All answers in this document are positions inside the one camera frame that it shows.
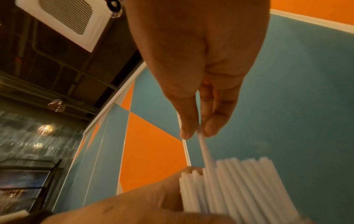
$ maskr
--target white air vent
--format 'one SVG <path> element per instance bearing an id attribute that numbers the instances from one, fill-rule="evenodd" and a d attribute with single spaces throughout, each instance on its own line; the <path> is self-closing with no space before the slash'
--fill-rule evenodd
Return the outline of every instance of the white air vent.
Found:
<path id="1" fill-rule="evenodd" d="M 89 52 L 112 14 L 105 0 L 16 0 L 16 5 Z"/>

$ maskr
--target grille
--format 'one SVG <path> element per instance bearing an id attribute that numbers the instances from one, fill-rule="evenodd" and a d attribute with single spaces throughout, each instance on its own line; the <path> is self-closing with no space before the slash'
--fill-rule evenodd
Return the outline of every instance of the grille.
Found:
<path id="1" fill-rule="evenodd" d="M 92 15 L 91 6 L 84 0 L 39 0 L 44 11 L 79 35 L 83 35 Z"/>

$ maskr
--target ceiling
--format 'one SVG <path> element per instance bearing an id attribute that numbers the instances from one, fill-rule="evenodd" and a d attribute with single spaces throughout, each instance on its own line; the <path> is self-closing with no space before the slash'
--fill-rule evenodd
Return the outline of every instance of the ceiling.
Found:
<path id="1" fill-rule="evenodd" d="M 141 55 L 123 15 L 111 19 L 92 53 L 16 7 L 0 1 L 0 97 L 88 124 L 122 86 Z"/>

